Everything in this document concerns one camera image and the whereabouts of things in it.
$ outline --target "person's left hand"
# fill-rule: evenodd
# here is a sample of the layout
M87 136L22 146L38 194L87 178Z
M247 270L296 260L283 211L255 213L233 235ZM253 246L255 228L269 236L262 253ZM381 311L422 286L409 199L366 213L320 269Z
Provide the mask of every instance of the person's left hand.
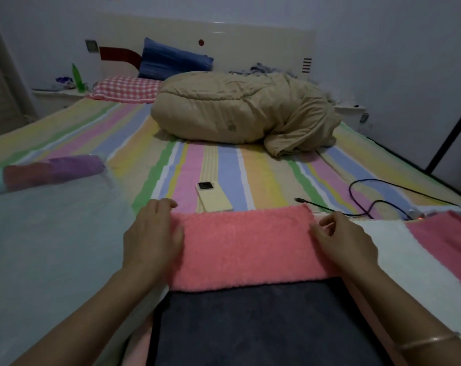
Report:
M124 234L122 271L147 280L150 287L168 270L183 246L181 226L171 232L171 199L150 200Z

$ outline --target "green bottle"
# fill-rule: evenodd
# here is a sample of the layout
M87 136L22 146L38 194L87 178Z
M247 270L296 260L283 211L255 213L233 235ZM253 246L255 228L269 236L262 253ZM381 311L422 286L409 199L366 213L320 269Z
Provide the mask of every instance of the green bottle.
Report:
M80 71L76 68L75 64L73 63L73 77L75 79L76 87L78 88L78 92L83 93L85 92L84 83L81 79Z

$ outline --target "forearm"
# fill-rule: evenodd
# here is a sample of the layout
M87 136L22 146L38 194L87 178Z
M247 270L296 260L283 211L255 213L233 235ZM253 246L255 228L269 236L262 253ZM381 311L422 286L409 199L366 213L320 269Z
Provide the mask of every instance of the forearm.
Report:
M452 333L379 268L365 270L352 279L396 344ZM403 355L415 366L461 365L461 340L454 338L417 347Z
M149 289L140 288L131 277L118 271L99 292L52 329L12 366L93 364Z

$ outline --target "cream headboard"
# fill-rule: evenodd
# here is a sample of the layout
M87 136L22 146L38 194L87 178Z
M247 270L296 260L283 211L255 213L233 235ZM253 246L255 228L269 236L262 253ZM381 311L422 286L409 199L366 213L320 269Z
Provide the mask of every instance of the cream headboard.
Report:
M315 47L314 30L97 13L97 42L142 54L144 38L214 58L214 70L247 70L257 62L307 79ZM103 73L137 75L125 62L103 61Z

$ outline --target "beige comforter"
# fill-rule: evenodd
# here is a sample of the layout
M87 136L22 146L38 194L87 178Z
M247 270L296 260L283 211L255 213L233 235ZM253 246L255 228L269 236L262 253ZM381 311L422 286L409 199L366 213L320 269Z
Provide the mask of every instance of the beige comforter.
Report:
M151 116L188 140L241 144L264 138L275 157L332 146L341 122L316 86L284 73L178 74L161 85Z

